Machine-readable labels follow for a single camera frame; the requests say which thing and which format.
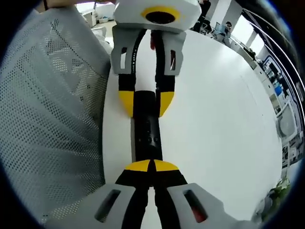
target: white table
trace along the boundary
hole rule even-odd
[[[155,90],[149,39],[147,33],[138,51],[138,90]],[[189,183],[219,198],[228,214],[250,219],[281,175],[282,144],[272,104],[248,63],[225,45],[188,31],[183,54],[175,97],[160,118],[163,159],[177,165]],[[103,160],[107,183],[132,162],[131,120],[113,73],[104,107]],[[145,229],[161,228],[153,195],[151,190]]]

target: yellow circle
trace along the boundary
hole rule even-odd
[[[153,13],[153,12],[169,13],[169,14],[171,14],[171,15],[173,15],[175,17],[175,20],[180,18],[180,12],[178,10],[176,10],[173,7],[167,7],[167,6],[153,6],[153,7],[146,8],[141,13],[141,16],[146,18],[147,14]]]

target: gray mesh fabric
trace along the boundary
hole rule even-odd
[[[40,222],[76,211],[104,184],[99,125],[110,58],[73,8],[37,15],[0,68],[0,158]]]

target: white round table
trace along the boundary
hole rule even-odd
[[[137,90],[155,90],[149,42],[147,32],[137,56]],[[248,63],[225,45],[187,31],[183,54],[174,99],[159,121],[163,159],[177,165],[188,183],[220,199],[229,215],[250,220],[281,175],[282,144],[271,101]],[[103,119],[106,182],[115,182],[131,162],[131,120],[111,71]],[[161,228],[153,196],[150,190],[145,229]]]

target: desk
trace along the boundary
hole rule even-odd
[[[156,58],[149,42],[147,33],[137,56],[137,90],[155,89]],[[225,45],[187,31],[183,54],[174,99],[160,118],[163,158],[177,165],[189,183],[219,198],[228,214],[250,219],[281,176],[282,144],[272,104],[248,63]],[[112,72],[104,107],[103,161],[108,183],[132,162],[131,120]],[[153,213],[145,214],[142,228],[161,228],[152,191],[149,200],[146,212]]]

